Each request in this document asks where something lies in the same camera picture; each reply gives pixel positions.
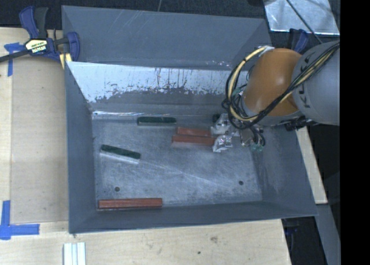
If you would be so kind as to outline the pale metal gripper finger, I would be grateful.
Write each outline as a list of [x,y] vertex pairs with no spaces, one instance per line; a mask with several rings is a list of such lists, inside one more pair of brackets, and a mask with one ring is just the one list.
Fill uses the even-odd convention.
[[217,113],[212,116],[213,125],[210,127],[212,135],[224,135],[229,132],[231,123],[226,113]]
[[232,147],[232,136],[219,135],[212,146],[212,150],[215,153],[221,153],[223,150],[228,150]]

